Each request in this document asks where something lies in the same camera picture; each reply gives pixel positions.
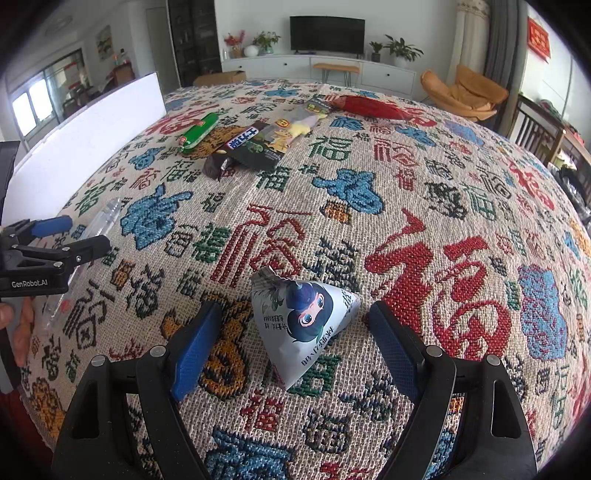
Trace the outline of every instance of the flower vase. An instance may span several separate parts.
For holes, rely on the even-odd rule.
[[[233,59],[241,59],[242,58],[242,46],[235,45],[232,47],[232,58]]]

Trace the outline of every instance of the white cabinet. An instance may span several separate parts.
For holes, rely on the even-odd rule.
[[[232,72],[234,70],[242,70],[246,73],[246,78],[261,79],[266,78],[264,75],[265,58],[254,57],[254,58],[243,58],[226,60],[222,62],[222,71]]]
[[[264,58],[265,78],[273,79],[310,79],[310,59],[298,55]]]
[[[224,72],[243,70],[249,80],[290,79],[319,82],[322,79],[322,70],[313,68],[317,63],[358,67],[361,72],[351,74],[353,87],[404,98],[411,98],[413,95],[415,72],[366,60],[318,55],[266,55],[223,61],[222,70]],[[343,72],[336,70],[330,72],[329,83],[344,85],[343,80]]]
[[[377,87],[385,90],[412,95],[414,72],[399,69],[380,63],[366,63],[363,65],[361,83],[368,87]]]

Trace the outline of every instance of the blue gripper pad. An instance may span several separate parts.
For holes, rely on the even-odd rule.
[[[395,333],[395,330],[398,330],[400,335],[404,335],[403,327],[393,315],[390,314],[390,316],[391,319],[387,318],[378,303],[374,303],[368,313],[369,329],[388,365],[396,388],[402,395],[406,395],[414,404],[417,404],[423,394],[419,388],[417,366]],[[397,323],[397,326],[392,324],[392,320]]]
[[[31,229],[31,235],[37,238],[55,235],[56,233],[67,232],[72,228],[72,219],[67,215],[61,217],[48,218],[47,220],[38,220]]]
[[[170,393],[176,401],[181,401],[184,396],[191,393],[199,380],[199,375],[203,370],[203,365],[209,352],[215,343],[222,325],[222,309],[217,303],[210,304],[207,312],[202,316],[202,310],[199,310],[197,316],[191,321],[200,322],[193,332],[193,337],[189,339],[188,344],[178,356],[174,366],[174,382],[170,388]],[[190,329],[191,324],[183,327],[174,335],[184,334],[184,329]]]

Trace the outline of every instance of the green sausage snack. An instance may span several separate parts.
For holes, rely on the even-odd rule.
[[[184,135],[178,139],[180,151],[185,152],[195,148],[210,131],[217,125],[220,118],[217,113],[208,113],[199,122],[187,130]]]

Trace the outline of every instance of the woven fabric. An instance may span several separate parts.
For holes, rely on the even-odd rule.
[[[240,127],[342,93],[385,99],[413,119],[334,112],[273,172],[237,166],[219,182],[201,174],[207,153]],[[213,299],[225,309],[220,337],[180,413],[214,478],[375,478],[412,408],[363,322],[383,299],[426,344],[467,359],[501,357],[538,463],[549,458],[591,391],[591,242],[536,158],[462,118],[357,89],[245,82],[182,89],[165,101],[167,116],[64,207],[73,229],[41,242],[75,240],[109,199],[124,199],[111,252],[72,288],[53,334],[33,337],[23,369],[28,408],[49,445],[94,355],[135,358]],[[208,112],[219,126],[179,154],[177,138]],[[251,321],[249,277],[264,265],[363,302],[287,392]],[[454,399],[433,472],[449,453],[461,403]],[[130,411],[155,469],[136,398]],[[247,476],[263,463],[266,473]]]

